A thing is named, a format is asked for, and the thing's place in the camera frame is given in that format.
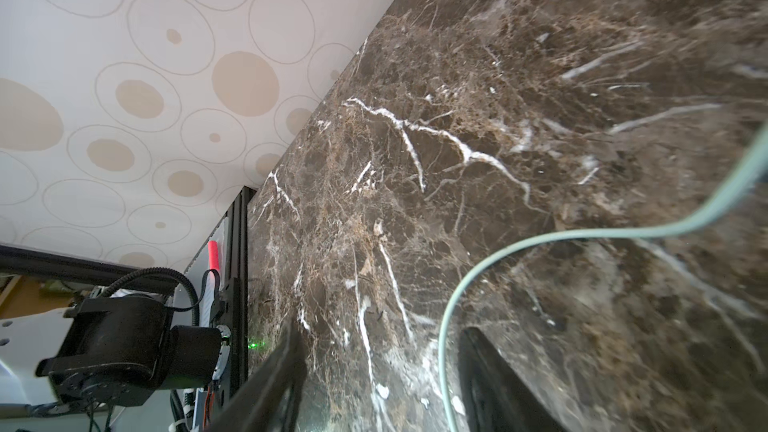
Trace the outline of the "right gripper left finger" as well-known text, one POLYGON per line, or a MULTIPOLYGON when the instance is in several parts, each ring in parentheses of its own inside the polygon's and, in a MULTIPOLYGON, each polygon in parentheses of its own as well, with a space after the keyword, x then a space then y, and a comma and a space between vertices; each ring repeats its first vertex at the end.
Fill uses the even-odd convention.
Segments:
POLYGON ((288 323, 283 327, 277 347, 207 429, 294 431, 307 375, 300 330, 296 324, 288 323))

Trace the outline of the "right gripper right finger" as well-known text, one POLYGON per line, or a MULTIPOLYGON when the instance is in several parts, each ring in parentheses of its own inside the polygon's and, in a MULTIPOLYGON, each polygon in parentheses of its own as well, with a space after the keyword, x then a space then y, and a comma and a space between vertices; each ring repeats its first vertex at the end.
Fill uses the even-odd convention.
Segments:
POLYGON ((459 337, 459 378, 471 431, 561 431, 563 426, 476 327, 459 337))

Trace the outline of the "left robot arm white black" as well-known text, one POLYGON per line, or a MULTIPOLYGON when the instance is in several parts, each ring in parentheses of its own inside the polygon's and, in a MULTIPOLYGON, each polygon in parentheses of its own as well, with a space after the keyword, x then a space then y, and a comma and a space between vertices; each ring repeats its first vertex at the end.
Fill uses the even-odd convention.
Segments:
POLYGON ((215 385, 228 362, 230 332, 204 327, 204 299, 218 305, 220 274, 208 268, 200 286, 167 268, 136 270, 100 295, 69 308, 1 321, 1 416, 54 418, 144 405, 167 390, 173 431, 198 431, 208 422, 195 410, 196 392, 215 385), (188 294, 188 325, 179 308, 142 293, 118 290, 145 276, 166 275, 188 294))

